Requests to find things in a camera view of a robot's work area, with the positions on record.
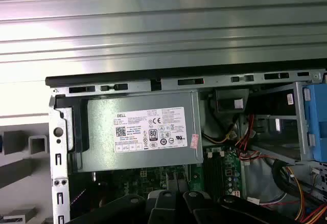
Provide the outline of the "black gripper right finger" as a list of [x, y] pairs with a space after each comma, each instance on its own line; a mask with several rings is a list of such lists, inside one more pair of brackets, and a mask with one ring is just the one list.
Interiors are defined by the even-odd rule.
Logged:
[[203, 192], [191, 191], [184, 193], [183, 198], [195, 223], [298, 223], [233, 195], [213, 201]]

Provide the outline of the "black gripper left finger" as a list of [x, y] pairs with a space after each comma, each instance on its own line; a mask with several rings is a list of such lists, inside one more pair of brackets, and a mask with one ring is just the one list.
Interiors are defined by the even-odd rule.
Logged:
[[152, 191], [145, 199], [129, 194], [81, 215], [69, 223], [176, 223], [175, 192]]

